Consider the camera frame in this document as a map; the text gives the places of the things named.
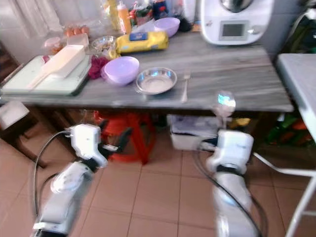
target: gray marble tabletop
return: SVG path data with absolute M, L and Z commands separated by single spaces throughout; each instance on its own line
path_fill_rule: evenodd
M 178 82 L 170 91 L 144 97 L 134 85 L 114 87 L 101 79 L 91 80 L 77 96 L 9 96 L 0 102 L 19 100 L 25 105 L 77 108 L 130 108 L 172 110 L 210 110 L 218 90 L 231 91 L 241 112 L 290 112 L 293 107 L 265 50 L 260 45 L 214 46 L 199 33 L 178 33 L 162 51 L 131 54 L 140 61 L 140 70 L 167 67 Z M 191 70 L 188 102 L 181 103 L 183 74 Z

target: brown egg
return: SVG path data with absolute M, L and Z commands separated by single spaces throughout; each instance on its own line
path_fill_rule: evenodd
M 90 29 L 89 29 L 89 27 L 87 27 L 87 26 L 83 26 L 83 27 L 81 28 L 81 32 L 82 32 L 82 33 L 86 33 L 87 35 L 89 35 Z
M 75 27 L 74 28 L 74 33 L 75 33 L 75 35 L 81 34 L 81 29 L 79 27 Z
M 68 29 L 66 30 L 66 35 L 67 35 L 67 37 L 71 37 L 71 36 L 73 36 L 73 35 L 74 35 L 74 31 L 73 31 L 73 29 L 68 28 Z

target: orange bottle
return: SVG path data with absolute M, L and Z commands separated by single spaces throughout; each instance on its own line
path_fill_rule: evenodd
M 128 9 L 125 4 L 123 4 L 122 1 L 119 1 L 118 5 L 118 19 L 119 19 L 119 25 L 120 29 L 124 34 L 129 34 L 132 31 L 132 26 L 130 24 L 129 20 L 129 13 Z

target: cutting board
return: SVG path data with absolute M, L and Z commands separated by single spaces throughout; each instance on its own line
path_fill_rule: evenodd
M 90 56 L 85 58 L 71 71 L 66 78 L 49 75 L 36 88 L 29 90 L 29 83 L 40 73 L 44 65 L 42 56 L 36 56 L 21 70 L 19 70 L 2 87 L 3 94 L 50 94 L 50 95 L 75 95 L 87 80 L 90 68 Z

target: yellow bag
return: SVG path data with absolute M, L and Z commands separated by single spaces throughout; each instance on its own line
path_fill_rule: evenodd
M 131 33 L 117 38 L 117 52 L 131 53 L 166 49 L 169 38 L 166 32 Z

